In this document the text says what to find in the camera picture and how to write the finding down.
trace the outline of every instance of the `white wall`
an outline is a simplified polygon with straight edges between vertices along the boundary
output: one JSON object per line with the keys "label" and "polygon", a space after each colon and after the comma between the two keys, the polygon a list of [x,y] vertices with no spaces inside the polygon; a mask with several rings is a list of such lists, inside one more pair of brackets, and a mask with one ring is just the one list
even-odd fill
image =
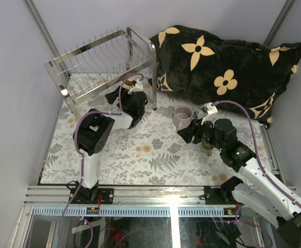
{"label": "white wall", "polygon": [[59,100],[51,54],[22,0],[0,1],[0,248],[9,243]]}
{"label": "white wall", "polygon": [[[301,1],[297,1],[273,45],[301,41]],[[301,194],[301,60],[288,90],[274,106],[270,132],[274,137],[284,174]]]}
{"label": "white wall", "polygon": [[34,0],[59,51],[116,27],[151,37],[174,24],[263,43],[285,0]]}

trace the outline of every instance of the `dish rack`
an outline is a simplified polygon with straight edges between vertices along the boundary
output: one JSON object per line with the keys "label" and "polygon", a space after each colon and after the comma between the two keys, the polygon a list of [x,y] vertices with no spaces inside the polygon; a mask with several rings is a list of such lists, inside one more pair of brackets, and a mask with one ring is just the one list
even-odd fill
{"label": "dish rack", "polygon": [[[150,53],[132,39],[132,33],[143,46],[150,48]],[[155,46],[134,26],[127,27],[126,32],[117,28],[98,39],[95,37],[88,44],[65,51],[45,67],[77,119],[82,116],[78,104],[122,81],[130,73],[151,67],[153,96],[147,97],[156,110]]]}

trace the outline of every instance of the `mug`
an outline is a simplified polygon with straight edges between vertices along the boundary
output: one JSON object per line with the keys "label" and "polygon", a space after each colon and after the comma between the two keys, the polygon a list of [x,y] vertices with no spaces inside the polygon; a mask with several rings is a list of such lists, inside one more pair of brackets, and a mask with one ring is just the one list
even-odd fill
{"label": "mug", "polygon": [[176,132],[181,129],[187,128],[193,118],[193,111],[190,107],[181,105],[175,109],[172,117],[172,122],[176,126]]}

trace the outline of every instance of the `mug handle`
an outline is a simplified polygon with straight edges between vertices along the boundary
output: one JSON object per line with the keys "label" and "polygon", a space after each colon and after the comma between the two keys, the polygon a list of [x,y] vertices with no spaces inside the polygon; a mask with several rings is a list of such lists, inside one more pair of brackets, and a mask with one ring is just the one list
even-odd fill
{"label": "mug handle", "polygon": [[178,127],[176,128],[176,133],[182,129],[182,125],[183,125],[183,121],[181,121],[179,124],[178,124]]}

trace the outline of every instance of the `floral pillow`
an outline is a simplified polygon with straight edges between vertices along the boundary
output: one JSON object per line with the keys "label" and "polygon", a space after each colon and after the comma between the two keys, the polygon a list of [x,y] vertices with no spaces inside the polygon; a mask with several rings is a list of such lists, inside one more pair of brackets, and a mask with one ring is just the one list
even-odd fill
{"label": "floral pillow", "polygon": [[[255,42],[222,40],[180,25],[151,38],[156,47],[157,89],[196,104],[232,100],[269,127],[276,99],[301,58],[301,42],[269,49]],[[238,114],[234,105],[219,108]]]}

